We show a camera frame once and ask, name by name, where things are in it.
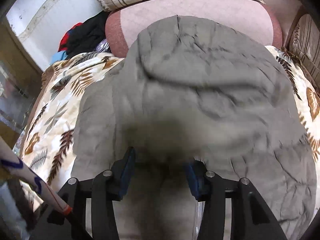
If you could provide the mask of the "cream leaf-print fleece blanket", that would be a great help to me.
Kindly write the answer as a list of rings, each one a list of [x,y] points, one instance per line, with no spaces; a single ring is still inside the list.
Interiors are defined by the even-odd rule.
[[[71,177],[76,159],[73,133],[85,90],[121,61],[111,53],[80,53],[43,73],[19,156],[55,192]]]

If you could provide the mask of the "pile of dark clothes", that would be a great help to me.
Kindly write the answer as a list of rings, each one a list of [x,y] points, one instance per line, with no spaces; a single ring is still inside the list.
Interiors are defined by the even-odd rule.
[[[83,23],[77,23],[62,37],[57,53],[50,61],[71,59],[80,53],[110,52],[105,34],[105,24],[109,12],[101,11]]]

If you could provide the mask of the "grey-brown quilted hooded jacket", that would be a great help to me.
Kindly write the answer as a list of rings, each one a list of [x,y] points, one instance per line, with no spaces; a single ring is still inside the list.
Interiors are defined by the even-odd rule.
[[[316,169],[291,82],[261,44],[214,21],[171,16],[141,31],[126,58],[86,90],[73,176],[93,178],[137,152],[114,206],[121,239],[192,239],[196,200],[184,165],[248,178],[288,239],[309,226]]]

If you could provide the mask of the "white patterned stick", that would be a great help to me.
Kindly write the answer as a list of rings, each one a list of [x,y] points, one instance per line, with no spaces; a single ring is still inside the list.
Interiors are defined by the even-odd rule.
[[[72,208],[11,150],[1,138],[1,168],[27,183],[33,191],[56,211],[67,216]]]

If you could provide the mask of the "wooden glass door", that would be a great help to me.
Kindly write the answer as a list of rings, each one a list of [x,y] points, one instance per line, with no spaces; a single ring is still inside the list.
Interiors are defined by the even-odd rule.
[[[1,137],[13,148],[40,93],[42,70],[1,21]]]

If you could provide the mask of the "striped floral cushion right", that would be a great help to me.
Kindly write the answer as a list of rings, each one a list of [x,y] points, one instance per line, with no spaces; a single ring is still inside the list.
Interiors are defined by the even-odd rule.
[[[297,14],[286,47],[301,65],[305,77],[319,91],[319,28],[309,14],[301,11]]]

